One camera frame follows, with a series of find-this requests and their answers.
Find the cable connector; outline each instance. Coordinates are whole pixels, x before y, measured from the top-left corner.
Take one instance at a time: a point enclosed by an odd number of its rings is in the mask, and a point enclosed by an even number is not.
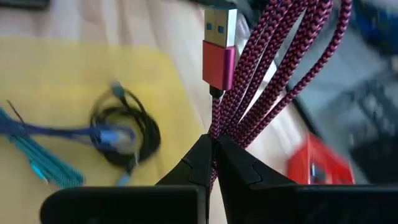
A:
[[[101,142],[105,142],[116,148],[119,148],[121,146],[131,145],[135,135],[132,130],[129,134],[125,133],[124,131],[107,130],[101,131],[99,133],[99,138],[101,139]]]
[[[47,178],[45,177],[43,172],[33,163],[30,163],[30,166],[31,166],[32,170],[40,177],[40,179],[44,180],[45,184],[48,185],[49,181],[47,180]]]
[[[114,82],[112,83],[112,93],[114,96],[118,97],[118,98],[122,98],[124,97],[124,88],[123,86],[119,83],[119,82]]]
[[[203,80],[219,90],[233,83],[237,9],[205,9]]]
[[[116,182],[117,186],[125,186],[130,182],[130,174],[124,172],[122,176],[120,176],[119,180]]]

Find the braided cable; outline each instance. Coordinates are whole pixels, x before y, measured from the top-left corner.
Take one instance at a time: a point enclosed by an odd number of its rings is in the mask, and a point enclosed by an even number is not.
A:
[[[234,71],[234,83],[220,99],[213,99],[210,134],[217,138],[227,134],[246,148],[319,73],[335,53],[348,26],[352,0],[341,0],[340,15],[335,33],[322,56],[309,72],[273,108],[277,97],[317,38],[332,10],[333,0],[271,0],[254,28]],[[278,49],[283,44],[295,21],[305,10],[297,33],[287,53],[260,97],[247,110]],[[211,186],[217,178],[216,163],[211,170]]]
[[[0,121],[10,119],[8,114],[0,108]],[[60,160],[30,136],[7,134],[7,138],[26,155],[34,172],[47,184],[55,184],[61,189],[79,187],[84,184],[85,178],[81,172]]]

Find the usb connector metal tip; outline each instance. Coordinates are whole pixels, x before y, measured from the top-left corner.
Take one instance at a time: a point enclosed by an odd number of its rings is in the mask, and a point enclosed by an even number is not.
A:
[[[237,9],[205,9],[205,41],[220,47],[235,43]]]

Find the coiled black cable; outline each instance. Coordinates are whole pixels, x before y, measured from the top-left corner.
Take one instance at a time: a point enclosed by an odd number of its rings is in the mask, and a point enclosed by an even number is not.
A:
[[[101,109],[102,104],[112,96],[119,100],[119,104]],[[127,96],[128,98],[132,98],[138,107],[128,103]],[[97,150],[104,155],[108,162],[119,167],[125,167],[126,173],[131,175],[137,163],[147,160],[157,152],[160,146],[159,127],[155,120],[146,113],[144,106],[138,98],[120,85],[113,86],[112,91],[104,93],[94,104],[90,116],[90,126],[95,127],[97,125],[108,124],[110,122],[109,118],[112,116],[133,119],[142,133],[142,144],[137,153],[131,154],[120,153],[116,148],[114,151],[104,151],[100,148],[97,148]],[[101,142],[99,136],[90,136],[90,138],[95,145]]]

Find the yellow mat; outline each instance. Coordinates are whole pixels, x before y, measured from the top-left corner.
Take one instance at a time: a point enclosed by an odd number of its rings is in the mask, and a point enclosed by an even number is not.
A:
[[[130,183],[152,185],[204,132],[166,54],[149,47],[0,39],[0,106],[15,117],[6,103],[11,100],[28,123],[87,125],[91,106],[113,80],[136,94],[159,125],[160,151],[134,170]],[[92,147],[35,139],[84,173],[86,185],[113,185],[121,174]],[[5,137],[0,137],[0,183],[1,223],[38,223],[40,204],[57,190],[33,173]]]

